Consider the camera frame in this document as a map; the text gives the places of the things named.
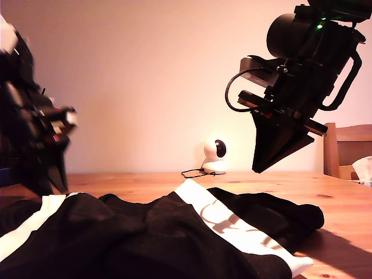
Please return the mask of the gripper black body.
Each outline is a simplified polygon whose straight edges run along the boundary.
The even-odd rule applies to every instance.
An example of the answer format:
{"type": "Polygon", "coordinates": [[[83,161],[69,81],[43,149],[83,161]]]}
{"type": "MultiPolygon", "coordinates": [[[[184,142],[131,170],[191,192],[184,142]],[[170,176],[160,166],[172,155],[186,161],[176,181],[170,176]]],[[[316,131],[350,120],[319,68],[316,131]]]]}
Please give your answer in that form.
{"type": "Polygon", "coordinates": [[[325,125],[312,120],[317,105],[311,101],[310,93],[302,92],[292,85],[291,78],[276,70],[264,68],[242,70],[239,75],[265,89],[263,97],[249,91],[241,91],[238,95],[240,104],[261,111],[267,117],[288,116],[299,126],[304,126],[317,135],[327,132],[325,125]]]}

